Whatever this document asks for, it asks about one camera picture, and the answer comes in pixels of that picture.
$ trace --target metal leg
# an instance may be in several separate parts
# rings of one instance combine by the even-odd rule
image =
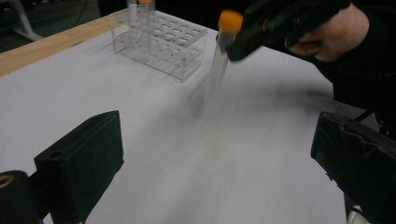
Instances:
[[[14,28],[14,31],[32,41],[36,41],[42,39],[41,35],[36,34],[33,32],[32,26],[30,25],[29,20],[27,19],[26,13],[23,9],[23,6],[20,0],[8,0],[11,4],[11,7],[18,13],[18,17],[20,19],[21,27]]]

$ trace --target brass ring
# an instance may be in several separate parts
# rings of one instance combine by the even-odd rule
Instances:
[[[9,185],[12,181],[14,181],[13,175],[1,175],[0,176],[0,189]]]

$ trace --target test tube rack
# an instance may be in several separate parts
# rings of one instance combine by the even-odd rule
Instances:
[[[137,8],[135,21],[131,21],[128,9],[110,15],[115,52],[180,81],[186,80],[202,65],[207,30],[162,13],[153,13],[150,16],[151,48],[148,56],[139,50],[139,36],[142,34],[139,13]]]

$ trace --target human hand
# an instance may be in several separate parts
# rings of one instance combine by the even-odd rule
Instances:
[[[319,61],[334,62],[356,48],[366,37],[368,30],[367,16],[351,4],[316,30],[301,37],[297,44],[287,48],[298,55],[314,54]]]

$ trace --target dark floor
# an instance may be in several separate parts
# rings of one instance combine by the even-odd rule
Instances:
[[[4,5],[0,7],[0,53],[31,43],[13,31],[18,17]],[[44,37],[100,17],[97,0],[44,0],[25,11],[35,33]]]

